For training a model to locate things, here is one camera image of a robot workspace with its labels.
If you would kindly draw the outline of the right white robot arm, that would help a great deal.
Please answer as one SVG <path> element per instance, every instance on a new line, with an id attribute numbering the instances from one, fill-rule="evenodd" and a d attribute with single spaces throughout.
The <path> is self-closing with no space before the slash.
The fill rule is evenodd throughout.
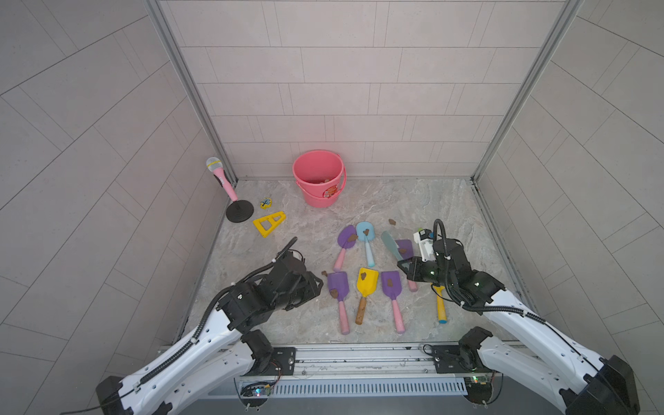
<path id="1" fill-rule="evenodd" d="M 638 414 L 641 405 L 634 371 L 618 356 L 605 358 L 531 311 L 498 279 L 477 271 L 459 240 L 427 240 L 427 257 L 401 259 L 408 280 L 444 287 L 464 311 L 485 316 L 516 337 L 524 353 L 475 327 L 458 343 L 456 354 L 435 351 L 441 361 L 456 361 L 508 375 L 565 414 Z"/>

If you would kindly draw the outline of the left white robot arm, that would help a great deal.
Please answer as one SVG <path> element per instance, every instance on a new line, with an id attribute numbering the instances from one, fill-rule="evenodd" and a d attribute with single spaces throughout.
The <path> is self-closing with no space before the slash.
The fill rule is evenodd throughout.
<path id="1" fill-rule="evenodd" d="M 285 247 L 267 265 L 220 290 L 200 323 L 154 361 L 96 387 L 105 414 L 177 414 L 224 380 L 271 364 L 273 347 L 258 329 L 274 311 L 290 311 L 318 297 L 323 280 L 299 251 Z"/>

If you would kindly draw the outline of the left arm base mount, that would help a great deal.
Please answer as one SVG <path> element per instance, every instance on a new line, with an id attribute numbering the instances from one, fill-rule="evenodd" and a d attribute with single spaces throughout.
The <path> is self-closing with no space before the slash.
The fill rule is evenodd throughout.
<path id="1" fill-rule="evenodd" d="M 244 376 L 293 375 L 297 357 L 295 347 L 273 347 L 260 330 L 240 337 L 240 341 L 251 350 L 252 366 Z"/>

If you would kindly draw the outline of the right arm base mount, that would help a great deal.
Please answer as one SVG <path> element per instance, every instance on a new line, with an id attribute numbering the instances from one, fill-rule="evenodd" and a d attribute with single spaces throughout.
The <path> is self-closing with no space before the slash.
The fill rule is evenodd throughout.
<path id="1" fill-rule="evenodd" d="M 482 363 L 479 349 L 483 341 L 492 337 L 493 334 L 489 330 L 475 327 L 455 344 L 425 344 L 422 346 L 422 351 L 432 358 L 436 373 L 439 375 L 486 374 L 491 370 Z"/>

